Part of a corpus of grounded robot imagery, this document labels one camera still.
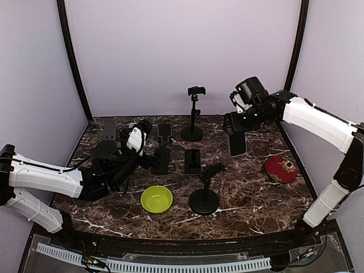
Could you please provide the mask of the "large black phone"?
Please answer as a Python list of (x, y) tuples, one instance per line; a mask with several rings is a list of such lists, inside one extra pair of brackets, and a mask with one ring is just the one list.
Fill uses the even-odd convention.
[[(168, 151), (168, 165), (169, 165), (169, 157), (171, 150), (167, 148)], [(167, 168), (151, 168), (151, 173), (156, 175), (165, 175), (168, 173), (168, 167)]]

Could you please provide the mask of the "black folding phone stand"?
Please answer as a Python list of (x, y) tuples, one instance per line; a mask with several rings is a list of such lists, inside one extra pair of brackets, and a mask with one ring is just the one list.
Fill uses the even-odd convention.
[(159, 123), (157, 133), (159, 143), (172, 143), (172, 123)]

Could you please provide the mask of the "pink phone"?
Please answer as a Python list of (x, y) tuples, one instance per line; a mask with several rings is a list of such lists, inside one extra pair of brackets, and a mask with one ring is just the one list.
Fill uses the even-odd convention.
[(198, 149), (187, 149), (184, 152), (184, 173), (196, 176), (201, 171), (201, 155)]

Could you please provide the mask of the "black tall phone stand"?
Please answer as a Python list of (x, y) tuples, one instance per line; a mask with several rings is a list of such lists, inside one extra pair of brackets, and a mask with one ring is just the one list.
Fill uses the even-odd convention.
[(196, 117), (201, 114), (201, 110), (196, 108), (196, 102), (198, 101), (199, 94), (206, 95), (205, 87), (194, 86), (188, 88), (188, 95), (192, 101), (191, 125), (183, 128), (181, 131), (182, 139), (188, 142), (197, 142), (203, 138), (203, 131), (196, 125)]

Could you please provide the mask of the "green bowl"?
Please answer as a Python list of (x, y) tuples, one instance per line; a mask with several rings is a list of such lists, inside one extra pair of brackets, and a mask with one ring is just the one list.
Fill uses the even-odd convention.
[(171, 207), (173, 194), (164, 186), (154, 185), (142, 193), (140, 203), (143, 209), (149, 213), (163, 214)]

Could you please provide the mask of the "grey small phone stand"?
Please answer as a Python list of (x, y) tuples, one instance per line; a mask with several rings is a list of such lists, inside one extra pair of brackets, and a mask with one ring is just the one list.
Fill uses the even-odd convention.
[(116, 140), (117, 128), (114, 122), (106, 122), (104, 124), (104, 140)]

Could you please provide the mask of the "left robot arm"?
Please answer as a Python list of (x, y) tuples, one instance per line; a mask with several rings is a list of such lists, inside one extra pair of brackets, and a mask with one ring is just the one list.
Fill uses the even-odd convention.
[(152, 156), (125, 144), (119, 149), (116, 142), (104, 140), (93, 148), (86, 161), (72, 168), (33, 161), (15, 152), (12, 144), (1, 149), (1, 205), (11, 208), (42, 226), (68, 248), (80, 244), (80, 235), (73, 230), (71, 216), (53, 209), (27, 192), (27, 188), (61, 193), (84, 201), (97, 201), (110, 191), (126, 188), (129, 177), (138, 167), (158, 168), (166, 155), (158, 147)]

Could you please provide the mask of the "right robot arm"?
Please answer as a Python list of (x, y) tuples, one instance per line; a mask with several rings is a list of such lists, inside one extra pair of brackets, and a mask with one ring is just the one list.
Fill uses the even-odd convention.
[(287, 90), (270, 94), (257, 77), (239, 83), (230, 100), (236, 110), (223, 116), (223, 130), (229, 135), (285, 122), (309, 131), (345, 155), (331, 182), (303, 215), (303, 225), (290, 235), (292, 244), (302, 247), (312, 238), (312, 229), (361, 187), (363, 124), (340, 118)]

